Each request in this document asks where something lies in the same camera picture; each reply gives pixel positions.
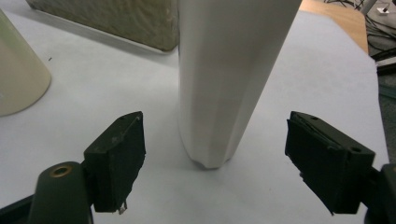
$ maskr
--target white cylinder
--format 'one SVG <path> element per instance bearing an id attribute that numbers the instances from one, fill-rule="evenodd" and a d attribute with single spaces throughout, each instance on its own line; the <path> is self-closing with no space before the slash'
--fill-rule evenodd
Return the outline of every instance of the white cylinder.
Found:
<path id="1" fill-rule="evenodd" d="M 179 0 L 178 123 L 192 160 L 218 168 L 233 156 L 300 4 Z"/>
<path id="2" fill-rule="evenodd" d="M 0 116 L 32 105 L 49 84 L 50 72 L 0 10 Z"/>

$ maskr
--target black plastic part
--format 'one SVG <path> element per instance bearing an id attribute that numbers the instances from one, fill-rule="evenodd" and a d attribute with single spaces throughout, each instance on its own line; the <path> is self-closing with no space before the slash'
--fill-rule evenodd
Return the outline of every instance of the black plastic part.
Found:
<path id="1" fill-rule="evenodd" d="M 316 117 L 291 112 L 285 153 L 331 213 L 356 214 L 375 154 Z"/>
<path id="2" fill-rule="evenodd" d="M 41 173 L 28 223 L 92 223 L 84 174 L 79 163 L 63 162 Z"/>
<path id="3" fill-rule="evenodd" d="M 1 224 L 27 223 L 33 195 L 0 209 Z"/>
<path id="4" fill-rule="evenodd" d="M 141 112 L 116 119 L 85 150 L 82 165 L 96 212 L 115 212 L 122 207 L 145 155 Z"/>
<path id="5" fill-rule="evenodd" d="M 386 164 L 381 169 L 378 189 L 390 224 L 396 224 L 396 164 Z"/>
<path id="6" fill-rule="evenodd" d="M 396 75 L 396 63 L 378 66 L 376 73 L 379 76 Z"/>

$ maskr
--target table surface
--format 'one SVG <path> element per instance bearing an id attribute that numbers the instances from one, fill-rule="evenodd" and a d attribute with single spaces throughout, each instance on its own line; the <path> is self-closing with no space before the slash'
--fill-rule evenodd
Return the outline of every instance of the table surface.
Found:
<path id="1" fill-rule="evenodd" d="M 366 23 L 363 14 L 352 8 L 304 0 L 300 10 L 331 17 L 347 34 L 368 53 Z"/>
<path id="2" fill-rule="evenodd" d="M 34 193 L 46 168 L 83 161 L 116 118 L 140 110 L 148 154 L 129 209 L 94 213 L 96 224 L 363 222 L 363 205 L 356 216 L 332 217 L 284 155 L 286 119 L 295 110 L 373 150 L 375 168 L 388 162 L 375 63 L 329 18 L 298 12 L 235 155 L 207 171 L 180 140 L 176 51 L 159 55 L 23 0 L 0 0 L 0 8 L 52 75 L 38 102 L 0 118 L 0 207 Z"/>

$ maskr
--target white cardboard tube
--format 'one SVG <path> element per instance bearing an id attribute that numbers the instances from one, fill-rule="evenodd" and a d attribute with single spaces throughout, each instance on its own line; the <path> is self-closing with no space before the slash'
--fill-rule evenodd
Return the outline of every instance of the white cardboard tube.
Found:
<path id="1" fill-rule="evenodd" d="M 300 4 L 179 1 L 178 123 L 192 160 L 218 168 L 233 156 Z"/>
<path id="2" fill-rule="evenodd" d="M 47 67 L 0 9 L 0 116 L 32 105 L 49 84 Z"/>

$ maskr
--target white table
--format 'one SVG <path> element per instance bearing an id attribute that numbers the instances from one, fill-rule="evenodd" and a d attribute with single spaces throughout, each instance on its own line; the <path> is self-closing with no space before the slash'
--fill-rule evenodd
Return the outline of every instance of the white table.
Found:
<path id="1" fill-rule="evenodd" d="M 376 168 L 388 162 L 375 64 L 333 21 L 298 13 L 236 154 L 207 171 L 180 141 L 176 51 L 140 49 L 23 0 L 0 8 L 52 73 L 36 104 L 0 118 L 0 207 L 34 193 L 51 165 L 82 161 L 115 118 L 141 110 L 148 154 L 129 210 L 93 214 L 95 223 L 362 223 L 363 205 L 356 216 L 332 217 L 284 155 L 296 110 L 375 151 Z"/>

